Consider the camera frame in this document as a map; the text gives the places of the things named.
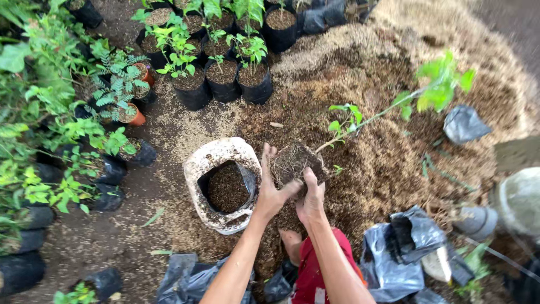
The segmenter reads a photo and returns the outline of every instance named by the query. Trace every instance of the potting soil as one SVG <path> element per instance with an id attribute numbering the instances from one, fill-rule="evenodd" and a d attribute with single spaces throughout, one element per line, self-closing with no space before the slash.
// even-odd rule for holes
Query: potting soil
<path id="1" fill-rule="evenodd" d="M 93 2 L 106 19 L 99 32 L 119 46 L 136 47 L 133 38 L 140 25 L 130 17 L 140 4 Z M 414 204 L 448 229 L 446 214 L 454 202 L 487 203 L 487 191 L 501 178 L 495 174 L 493 145 L 527 136 L 535 109 L 529 103 L 528 86 L 533 81 L 508 43 L 474 17 L 470 6 L 475 3 L 384 0 L 370 14 L 367 25 L 347 24 L 303 37 L 280 57 L 271 58 L 275 92 L 263 107 L 244 101 L 211 102 L 203 110 L 187 111 L 178 102 L 170 78 L 157 75 L 158 102 L 145 113 L 145 125 L 129 130 L 130 135 L 148 139 L 157 149 L 155 163 L 130 168 L 121 184 L 127 198 L 114 213 L 86 215 L 69 206 L 70 214 L 59 214 L 40 250 L 48 263 L 47 276 L 32 290 L 12 296 L 11 302 L 50 302 L 57 290 L 66 291 L 80 273 L 114 266 L 124 279 L 121 301 L 155 303 L 168 256 L 151 256 L 151 250 L 197 252 L 201 262 L 215 263 L 231 252 L 241 235 L 217 233 L 194 211 L 181 171 L 197 148 L 239 135 L 259 156 L 264 141 L 282 149 L 298 138 L 314 149 L 332 137 L 328 123 L 340 117 L 328 111 L 329 105 L 357 104 L 368 119 L 385 109 L 401 90 L 420 85 L 414 78 L 420 64 L 451 49 L 459 71 L 472 67 L 477 76 L 468 95 L 456 90 L 449 108 L 461 103 L 473 106 L 492 133 L 460 147 L 447 140 L 433 147 L 431 143 L 442 135 L 445 113 L 414 112 L 405 123 L 397 111 L 391 111 L 362 128 L 357 137 L 322 151 L 328 168 L 334 164 L 344 168 L 326 182 L 325 208 L 331 224 L 351 241 L 356 260 L 367 228 Z M 428 36 L 444 46 L 427 44 L 423 37 Z M 271 122 L 281 123 L 283 128 L 272 127 Z M 470 193 L 432 171 L 425 178 L 419 162 L 424 152 L 439 169 L 480 187 Z M 160 208 L 165 212 L 141 227 Z M 295 228 L 306 236 L 293 204 L 287 202 L 266 228 L 255 260 L 253 292 L 259 303 L 264 302 L 264 281 L 286 256 L 278 227 Z M 429 277 L 426 282 L 448 302 L 468 302 L 445 283 Z M 481 285 L 488 290 L 482 294 L 485 302 L 510 302 L 501 276 L 488 276 Z"/>
<path id="2" fill-rule="evenodd" d="M 231 213 L 249 198 L 249 192 L 236 164 L 220 169 L 210 178 L 208 196 L 219 210 Z"/>
<path id="3" fill-rule="evenodd" d="M 266 17 L 266 23 L 274 30 L 284 30 L 294 25 L 295 22 L 296 17 L 285 9 L 273 10 Z"/>

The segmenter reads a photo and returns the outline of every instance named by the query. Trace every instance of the white plastic container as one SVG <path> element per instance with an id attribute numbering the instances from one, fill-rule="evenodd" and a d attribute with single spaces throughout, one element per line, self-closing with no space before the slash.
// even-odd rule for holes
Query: white plastic container
<path id="1" fill-rule="evenodd" d="M 228 161 L 236 163 L 249 191 L 249 199 L 232 213 L 213 208 L 201 189 Z M 246 228 L 259 195 L 261 175 L 261 165 L 255 151 L 240 137 L 224 137 L 206 143 L 184 163 L 184 176 L 197 214 L 204 224 L 225 235 Z"/>

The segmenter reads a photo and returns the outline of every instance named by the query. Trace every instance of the finger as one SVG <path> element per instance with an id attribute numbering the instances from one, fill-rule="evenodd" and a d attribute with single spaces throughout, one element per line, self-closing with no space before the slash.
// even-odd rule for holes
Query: finger
<path id="1" fill-rule="evenodd" d="M 262 146 L 262 160 L 261 160 L 263 181 L 272 181 L 272 177 L 270 176 L 270 170 L 268 170 L 268 154 L 270 154 L 270 145 L 268 143 L 265 143 Z"/>
<path id="2" fill-rule="evenodd" d="M 283 196 L 283 200 L 287 200 L 295 195 L 296 192 L 302 188 L 302 185 L 303 183 L 299 180 L 290 181 L 279 191 L 279 193 Z"/>
<path id="3" fill-rule="evenodd" d="M 304 180 L 306 181 L 308 191 L 317 188 L 317 177 L 310 167 L 306 167 L 303 172 Z"/>

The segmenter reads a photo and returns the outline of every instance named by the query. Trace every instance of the potted seedling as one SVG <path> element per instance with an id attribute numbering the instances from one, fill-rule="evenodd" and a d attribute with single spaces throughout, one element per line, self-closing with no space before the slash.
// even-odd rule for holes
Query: potted seedling
<path id="1" fill-rule="evenodd" d="M 329 124 L 328 131 L 333 133 L 333 137 L 314 151 L 299 141 L 294 141 L 279 151 L 276 157 L 269 160 L 276 182 L 282 185 L 293 179 L 302 178 L 305 167 L 313 169 L 319 182 L 325 181 L 329 178 L 329 173 L 324 166 L 320 151 L 327 147 L 334 148 L 338 143 L 345 143 L 345 139 L 356 135 L 361 127 L 394 108 L 399 108 L 402 119 L 409 121 L 413 112 L 411 103 L 416 98 L 416 108 L 419 112 L 433 107 L 437 113 L 440 113 L 454 98 L 454 89 L 457 86 L 461 87 L 465 93 L 471 89 L 474 71 L 468 70 L 463 75 L 458 73 L 452 53 L 447 52 L 444 58 L 420 66 L 417 77 L 427 77 L 430 82 L 414 92 L 401 92 L 387 109 L 367 120 L 362 120 L 362 113 L 355 105 L 330 106 L 329 110 L 338 110 L 345 115 L 344 120 L 335 120 Z"/>
<path id="2" fill-rule="evenodd" d="M 266 11 L 262 34 L 272 52 L 278 54 L 296 43 L 296 15 L 292 9 L 274 5 Z"/>
<path id="3" fill-rule="evenodd" d="M 70 0 L 66 2 L 66 7 L 75 19 L 87 28 L 95 29 L 103 21 L 103 17 L 90 0 Z"/>
<path id="4" fill-rule="evenodd" d="M 111 295 L 122 289 L 122 278 L 116 268 L 107 268 L 79 280 L 67 294 L 57 291 L 54 304 L 106 303 Z"/>
<path id="5" fill-rule="evenodd" d="M 140 138 L 127 138 L 124 131 L 125 128 L 120 127 L 108 134 L 108 139 L 103 144 L 107 154 L 142 167 L 149 166 L 156 160 L 156 150 L 149 143 Z"/>
<path id="6" fill-rule="evenodd" d="M 0 257 L 0 296 L 6 297 L 35 286 L 45 274 L 45 262 L 39 252 Z"/>
<path id="7" fill-rule="evenodd" d="M 212 99 L 212 92 L 206 82 L 204 71 L 193 63 L 197 58 L 191 56 L 195 46 L 189 44 L 189 34 L 185 28 L 175 28 L 171 35 L 164 36 L 164 43 L 171 46 L 173 53 L 160 74 L 170 74 L 172 85 L 181 103 L 189 110 L 196 111 L 206 106 Z"/>
<path id="8" fill-rule="evenodd" d="M 236 81 L 237 62 L 224 60 L 222 55 L 210 56 L 205 66 L 206 79 L 218 102 L 227 103 L 241 96 Z"/>
<path id="9" fill-rule="evenodd" d="M 255 104 L 265 104 L 274 89 L 270 69 L 266 61 L 263 61 L 268 52 L 264 41 L 256 36 L 244 38 L 241 35 L 231 35 L 227 38 L 237 39 L 240 44 L 237 77 L 244 99 Z"/>

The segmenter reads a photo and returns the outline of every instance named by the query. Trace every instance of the potted plant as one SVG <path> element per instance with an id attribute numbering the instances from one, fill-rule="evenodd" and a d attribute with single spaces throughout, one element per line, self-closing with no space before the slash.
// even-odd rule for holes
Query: potted plant
<path id="1" fill-rule="evenodd" d="M 75 19 L 87 28 L 95 29 L 103 21 L 103 17 L 90 0 L 70 0 L 66 2 L 66 7 Z"/>
<path id="2" fill-rule="evenodd" d="M 240 44 L 237 81 L 242 89 L 242 95 L 246 101 L 265 104 L 274 90 L 270 79 L 270 69 L 263 60 L 268 52 L 267 48 L 259 37 L 253 36 L 248 39 L 241 37 L 243 36 L 237 35 L 229 38 L 237 39 Z"/>
<path id="3" fill-rule="evenodd" d="M 275 5 L 265 14 L 262 34 L 272 52 L 281 53 L 296 43 L 296 15 L 291 8 Z"/>
<path id="4" fill-rule="evenodd" d="M 105 152 L 111 156 L 139 166 L 149 166 L 156 160 L 156 150 L 145 140 L 124 135 L 125 128 L 120 127 L 108 134 L 103 144 Z"/>
<path id="5" fill-rule="evenodd" d="M 39 252 L 0 257 L 2 285 L 0 296 L 6 297 L 35 286 L 45 274 L 45 262 Z"/>
<path id="6" fill-rule="evenodd" d="M 212 99 L 212 92 L 206 82 L 204 71 L 194 63 L 197 58 L 191 56 L 195 46 L 187 43 L 189 34 L 185 25 L 168 30 L 170 36 L 164 35 L 163 41 L 172 49 L 170 61 L 156 72 L 170 74 L 178 98 L 189 110 L 202 109 Z"/>
<path id="7" fill-rule="evenodd" d="M 122 278 L 116 268 L 107 268 L 79 280 L 67 294 L 57 291 L 54 304 L 105 303 L 122 289 Z"/>

